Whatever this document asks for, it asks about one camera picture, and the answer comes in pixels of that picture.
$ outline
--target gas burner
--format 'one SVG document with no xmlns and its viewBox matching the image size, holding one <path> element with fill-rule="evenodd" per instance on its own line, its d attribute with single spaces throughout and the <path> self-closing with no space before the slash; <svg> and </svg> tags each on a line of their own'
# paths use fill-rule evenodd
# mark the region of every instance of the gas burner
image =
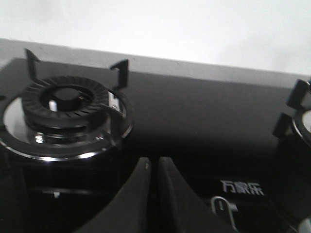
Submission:
<svg viewBox="0 0 311 233">
<path fill-rule="evenodd" d="M 133 126 L 133 108 L 119 89 L 127 86 L 128 61 L 113 89 L 85 77 L 36 77 L 37 57 L 26 50 L 33 80 L 4 111 L 0 143 L 24 157 L 44 161 L 82 159 L 121 148 Z"/>
</svg>

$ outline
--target gas stove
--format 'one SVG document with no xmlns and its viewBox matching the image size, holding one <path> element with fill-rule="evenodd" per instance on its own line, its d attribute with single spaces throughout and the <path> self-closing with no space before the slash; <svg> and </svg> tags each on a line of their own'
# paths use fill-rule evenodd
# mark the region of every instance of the gas stove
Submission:
<svg viewBox="0 0 311 233">
<path fill-rule="evenodd" d="M 308 82 L 292 91 L 25 52 L 0 71 L 1 232 L 308 232 Z"/>
</svg>

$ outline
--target white wall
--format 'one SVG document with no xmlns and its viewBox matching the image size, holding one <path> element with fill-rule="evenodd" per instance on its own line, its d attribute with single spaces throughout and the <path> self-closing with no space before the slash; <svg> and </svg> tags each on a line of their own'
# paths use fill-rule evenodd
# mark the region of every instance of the white wall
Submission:
<svg viewBox="0 0 311 233">
<path fill-rule="evenodd" d="M 310 75 L 311 0 L 1 0 L 0 38 Z"/>
</svg>

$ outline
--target burner ring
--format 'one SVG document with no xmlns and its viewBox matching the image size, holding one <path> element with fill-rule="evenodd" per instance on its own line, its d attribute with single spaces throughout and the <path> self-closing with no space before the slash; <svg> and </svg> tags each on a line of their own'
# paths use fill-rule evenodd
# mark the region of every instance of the burner ring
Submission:
<svg viewBox="0 0 311 233">
<path fill-rule="evenodd" d="M 78 103 L 76 108 L 69 108 L 68 111 L 51 110 L 47 101 L 59 89 L 76 90 L 83 94 L 82 99 L 88 98 L 88 102 Z M 27 120 L 37 125 L 56 129 L 83 126 L 94 128 L 105 120 L 103 105 L 107 106 L 108 104 L 108 90 L 100 83 L 83 77 L 48 78 L 38 83 L 32 83 L 22 94 L 22 105 Z"/>
</svg>

